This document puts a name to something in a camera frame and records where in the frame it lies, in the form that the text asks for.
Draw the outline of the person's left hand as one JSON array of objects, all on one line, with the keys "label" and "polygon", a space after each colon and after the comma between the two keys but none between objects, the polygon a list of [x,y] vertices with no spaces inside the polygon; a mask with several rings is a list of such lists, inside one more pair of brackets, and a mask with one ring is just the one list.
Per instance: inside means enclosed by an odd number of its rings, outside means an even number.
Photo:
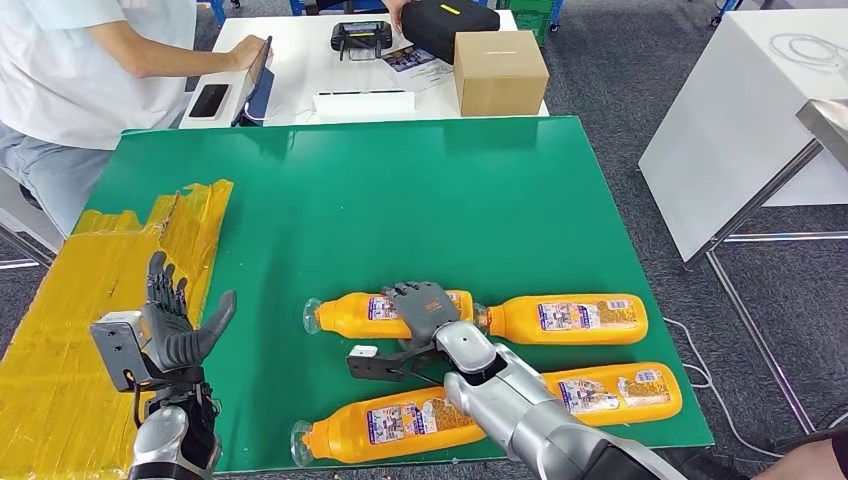
[{"label": "person's left hand", "polygon": [[264,51],[265,47],[265,40],[255,35],[245,36],[225,54],[226,70],[240,71],[248,69]]}]

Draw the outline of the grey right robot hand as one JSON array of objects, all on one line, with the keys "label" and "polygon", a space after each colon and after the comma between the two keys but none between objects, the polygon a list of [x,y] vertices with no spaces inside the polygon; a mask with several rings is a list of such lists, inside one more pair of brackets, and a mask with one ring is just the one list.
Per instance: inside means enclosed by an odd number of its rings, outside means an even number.
[{"label": "grey right robot hand", "polygon": [[437,283],[400,282],[382,294],[410,332],[408,340],[399,341],[405,351],[429,345],[440,327],[460,320],[460,310]]}]

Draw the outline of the person's hand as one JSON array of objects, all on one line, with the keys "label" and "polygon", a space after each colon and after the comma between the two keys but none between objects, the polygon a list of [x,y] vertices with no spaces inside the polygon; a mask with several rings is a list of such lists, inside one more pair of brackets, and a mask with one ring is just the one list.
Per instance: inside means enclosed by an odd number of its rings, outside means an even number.
[{"label": "person's hand", "polygon": [[387,9],[387,11],[390,15],[390,22],[391,22],[392,26],[394,27],[394,29],[397,30],[398,32],[402,31],[402,27],[401,27],[402,9],[404,8],[404,6],[406,4],[408,4],[410,2],[411,2],[411,0],[382,0],[383,5],[385,6],[385,8]]}]

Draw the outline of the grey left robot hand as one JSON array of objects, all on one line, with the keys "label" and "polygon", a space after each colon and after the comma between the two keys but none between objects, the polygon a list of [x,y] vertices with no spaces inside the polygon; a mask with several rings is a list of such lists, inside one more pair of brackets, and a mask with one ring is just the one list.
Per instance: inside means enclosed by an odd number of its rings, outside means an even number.
[{"label": "grey left robot hand", "polygon": [[188,318],[185,289],[188,280],[174,279],[175,266],[163,251],[151,256],[141,312],[151,329],[150,356],[163,372],[200,366],[214,349],[237,310],[237,293],[224,292],[217,310],[199,329]]}]

